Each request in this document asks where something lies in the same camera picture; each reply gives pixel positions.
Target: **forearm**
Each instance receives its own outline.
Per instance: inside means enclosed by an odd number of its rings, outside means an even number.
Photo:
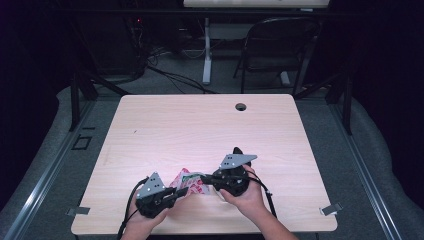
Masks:
[[[297,237],[291,233],[268,210],[261,211],[250,220],[259,228],[266,240],[294,240]]]
[[[143,226],[130,226],[125,229],[121,240],[145,240],[149,237],[152,229]]]

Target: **white desk leg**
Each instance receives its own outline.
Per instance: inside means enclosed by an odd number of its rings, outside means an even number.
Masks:
[[[211,39],[209,36],[209,18],[205,18],[205,66],[203,68],[203,84],[211,83]]]

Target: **chair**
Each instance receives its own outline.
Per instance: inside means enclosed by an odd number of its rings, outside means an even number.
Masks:
[[[233,78],[242,69],[241,93],[247,72],[297,71],[295,94],[305,48],[318,34],[319,23],[307,17],[268,18],[253,25],[246,37]]]

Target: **light wood surface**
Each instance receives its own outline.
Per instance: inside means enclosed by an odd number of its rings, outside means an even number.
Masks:
[[[194,8],[326,8],[329,0],[184,0]]]
[[[236,110],[237,103],[247,109]],[[236,146],[258,155],[252,167],[289,230],[336,229],[335,217],[319,211],[330,202],[293,98],[217,94],[123,97],[80,205],[90,212],[75,217],[72,232],[116,234],[138,181],[158,171],[168,186],[184,167],[211,174]],[[212,191],[177,203],[153,234],[253,232],[256,226]]]

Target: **dark background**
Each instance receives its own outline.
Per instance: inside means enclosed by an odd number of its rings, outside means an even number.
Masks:
[[[90,2],[86,7],[99,6]],[[122,4],[113,0],[97,3],[105,8]],[[51,126],[58,109],[56,94],[69,86],[76,70],[132,75],[140,70],[140,62],[136,58],[139,49],[131,44],[123,19],[68,19],[52,14],[49,9],[58,5],[49,1],[18,0],[1,4],[0,207],[3,208]],[[85,2],[63,4],[81,6]],[[330,10],[366,12],[379,4],[378,1],[332,1]],[[393,173],[405,193],[424,208],[422,9],[423,4],[404,1],[387,11],[387,21],[373,29],[377,34],[372,35],[366,56],[354,75],[353,94],[382,132],[392,155]],[[77,24],[70,25],[69,20]],[[305,82],[319,82],[339,71],[355,51],[352,47],[355,41],[367,33],[366,27],[367,24],[358,22],[327,21]],[[175,33],[175,25],[167,25],[162,19],[157,22],[156,31],[163,32],[159,30]],[[168,47],[178,50],[176,45]]]

